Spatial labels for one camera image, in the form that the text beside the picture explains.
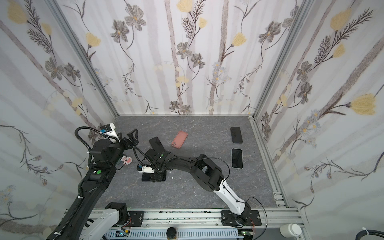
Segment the light blue case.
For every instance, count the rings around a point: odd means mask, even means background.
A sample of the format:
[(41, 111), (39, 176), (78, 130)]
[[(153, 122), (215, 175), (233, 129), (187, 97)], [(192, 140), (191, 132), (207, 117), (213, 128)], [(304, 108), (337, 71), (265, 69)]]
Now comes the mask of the light blue case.
[(235, 169), (242, 169), (243, 165), (243, 151), (241, 149), (232, 149), (232, 167)]

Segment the black phone case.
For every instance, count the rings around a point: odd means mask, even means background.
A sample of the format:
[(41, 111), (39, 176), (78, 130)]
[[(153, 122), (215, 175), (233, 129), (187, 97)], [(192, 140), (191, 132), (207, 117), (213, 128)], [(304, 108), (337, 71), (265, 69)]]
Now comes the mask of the black phone case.
[(231, 138), (234, 144), (242, 144), (243, 137), (240, 127), (230, 127)]

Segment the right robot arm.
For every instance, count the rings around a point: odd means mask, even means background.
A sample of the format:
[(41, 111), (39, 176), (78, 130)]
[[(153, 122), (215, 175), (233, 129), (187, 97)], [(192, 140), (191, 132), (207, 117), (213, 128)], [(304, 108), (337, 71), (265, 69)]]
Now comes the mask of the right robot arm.
[(162, 174), (171, 170), (189, 173), (200, 187), (219, 196), (231, 211), (229, 217), (222, 219), (223, 225), (241, 228), (248, 222), (250, 205), (232, 190), (222, 169), (207, 156), (179, 157), (168, 151), (157, 153), (153, 149), (148, 150), (145, 156), (155, 173)]

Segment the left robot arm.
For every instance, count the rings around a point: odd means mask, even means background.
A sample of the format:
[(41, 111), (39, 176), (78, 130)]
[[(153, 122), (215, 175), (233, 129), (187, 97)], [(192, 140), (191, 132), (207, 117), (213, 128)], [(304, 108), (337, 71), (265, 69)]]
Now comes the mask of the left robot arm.
[[(83, 129), (97, 132), (104, 138), (96, 141), (91, 148), (79, 135), (79, 131)], [(78, 184), (77, 198), (55, 230), (47, 237), (48, 240), (79, 240), (81, 238), (92, 210), (117, 172), (116, 165), (123, 157), (124, 151), (132, 149), (139, 143), (137, 129), (123, 138), (121, 133), (108, 137), (104, 132), (83, 126), (75, 130), (75, 137), (88, 149), (89, 170)]]

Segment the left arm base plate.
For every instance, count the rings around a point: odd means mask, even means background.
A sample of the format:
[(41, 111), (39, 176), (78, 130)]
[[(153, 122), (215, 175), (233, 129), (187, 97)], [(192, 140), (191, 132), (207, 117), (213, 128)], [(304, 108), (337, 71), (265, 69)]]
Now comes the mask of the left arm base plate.
[(144, 219), (144, 211), (125, 211), (123, 212), (123, 223), (119, 224), (122, 228), (141, 227)]

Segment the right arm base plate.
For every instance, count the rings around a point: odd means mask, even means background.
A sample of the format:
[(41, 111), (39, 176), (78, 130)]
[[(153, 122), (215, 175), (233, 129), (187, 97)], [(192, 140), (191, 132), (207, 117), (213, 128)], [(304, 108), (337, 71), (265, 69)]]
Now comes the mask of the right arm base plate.
[(252, 226), (261, 226), (262, 221), (257, 210), (251, 210), (247, 220), (243, 220), (238, 215), (233, 214), (229, 210), (221, 211), (221, 222), (223, 226), (234, 227), (234, 228), (243, 228), (243, 227), (252, 227)]

